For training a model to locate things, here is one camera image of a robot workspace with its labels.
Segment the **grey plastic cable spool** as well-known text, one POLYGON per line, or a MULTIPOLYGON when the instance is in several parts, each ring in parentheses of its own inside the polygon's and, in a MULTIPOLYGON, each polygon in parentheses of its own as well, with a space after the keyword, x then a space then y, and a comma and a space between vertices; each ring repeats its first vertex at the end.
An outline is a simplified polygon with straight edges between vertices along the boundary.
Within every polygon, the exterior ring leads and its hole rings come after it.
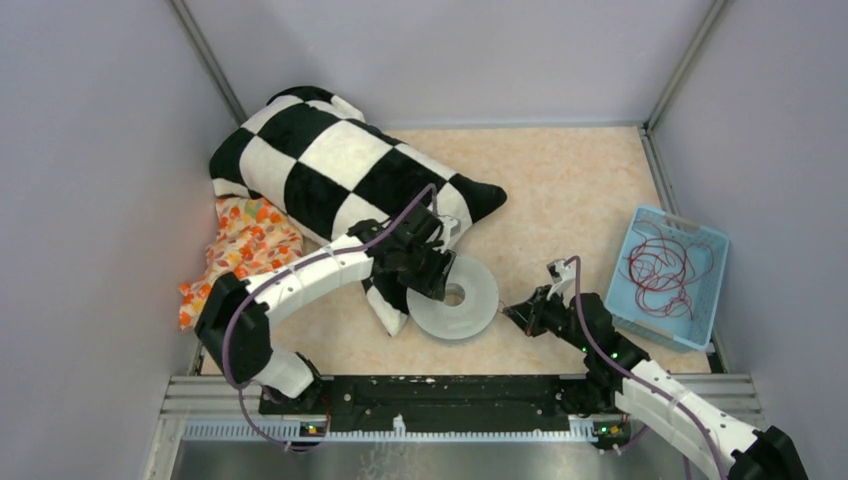
POLYGON ((499 306, 497 281, 478 259, 458 255, 447 276, 445 298, 433 300, 408 289, 411 318, 432 339, 460 344, 478 337, 492 322, 499 306))

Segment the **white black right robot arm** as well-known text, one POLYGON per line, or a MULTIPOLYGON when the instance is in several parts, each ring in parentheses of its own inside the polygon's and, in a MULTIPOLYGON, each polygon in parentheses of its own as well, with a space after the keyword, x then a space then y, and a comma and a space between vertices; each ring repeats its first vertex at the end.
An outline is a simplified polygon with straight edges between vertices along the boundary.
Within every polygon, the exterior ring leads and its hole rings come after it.
POLYGON ((674 379, 615 329, 598 294, 581 293, 566 301, 543 286, 503 313, 529 337, 551 333, 583 352, 587 390, 578 412, 628 415, 710 479, 806 478, 787 433, 739 420, 674 379))

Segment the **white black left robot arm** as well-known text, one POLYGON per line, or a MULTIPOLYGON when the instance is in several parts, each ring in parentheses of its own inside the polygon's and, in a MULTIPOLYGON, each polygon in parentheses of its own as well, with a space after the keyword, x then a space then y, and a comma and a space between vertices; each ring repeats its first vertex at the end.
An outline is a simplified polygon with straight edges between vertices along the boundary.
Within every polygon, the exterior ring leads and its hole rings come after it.
POLYGON ((301 355, 273 346, 271 331, 309 303, 378 275, 443 300, 456 259, 449 245, 460 230, 459 219, 419 207, 388 224, 362 220, 284 267, 243 280, 233 273, 220 276, 194 332, 232 387, 256 382, 282 394, 295 412, 308 413, 321 397, 317 375, 301 355))

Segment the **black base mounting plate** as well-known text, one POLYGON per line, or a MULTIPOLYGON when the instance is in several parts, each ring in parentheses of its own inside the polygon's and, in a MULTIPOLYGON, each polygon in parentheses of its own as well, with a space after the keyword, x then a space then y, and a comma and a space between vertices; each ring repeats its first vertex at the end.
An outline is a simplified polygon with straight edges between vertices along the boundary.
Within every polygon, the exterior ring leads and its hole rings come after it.
POLYGON ((296 399, 274 393, 258 411, 313 415, 333 433, 387 431, 396 418, 412 433, 556 432, 590 420, 590 434, 623 438, 637 428, 611 392, 581 375, 338 375, 296 399))

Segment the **light blue plastic basket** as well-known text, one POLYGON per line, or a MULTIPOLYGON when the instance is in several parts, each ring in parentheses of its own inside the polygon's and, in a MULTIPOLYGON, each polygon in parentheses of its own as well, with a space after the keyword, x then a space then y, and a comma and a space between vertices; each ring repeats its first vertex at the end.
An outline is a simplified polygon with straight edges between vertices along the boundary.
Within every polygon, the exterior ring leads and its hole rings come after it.
POLYGON ((605 298, 619 330, 679 352, 710 343, 729 237, 650 206, 638 207, 605 298))

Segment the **black white checkered pillow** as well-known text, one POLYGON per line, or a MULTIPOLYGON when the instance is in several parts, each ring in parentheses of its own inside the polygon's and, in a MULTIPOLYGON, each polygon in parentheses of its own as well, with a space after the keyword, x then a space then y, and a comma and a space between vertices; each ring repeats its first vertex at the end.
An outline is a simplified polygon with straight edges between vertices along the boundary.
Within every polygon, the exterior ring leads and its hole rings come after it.
POLYGON ((497 185, 472 180, 369 124, 337 94, 296 86, 274 95, 213 153, 217 196, 263 197, 325 246, 361 220, 388 220, 425 187, 466 233, 502 207, 497 185))

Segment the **orange floral cloth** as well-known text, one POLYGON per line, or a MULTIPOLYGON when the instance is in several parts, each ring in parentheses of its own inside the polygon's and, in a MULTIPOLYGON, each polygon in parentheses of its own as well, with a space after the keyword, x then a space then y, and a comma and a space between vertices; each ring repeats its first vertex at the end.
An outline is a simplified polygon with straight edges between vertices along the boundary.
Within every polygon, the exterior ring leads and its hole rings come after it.
POLYGON ((233 273, 239 280, 266 273, 302 256, 300 230, 276 206, 264 198, 219 198, 214 240, 205 249, 206 267, 195 280, 182 284, 178 328, 194 328, 215 281, 233 273))

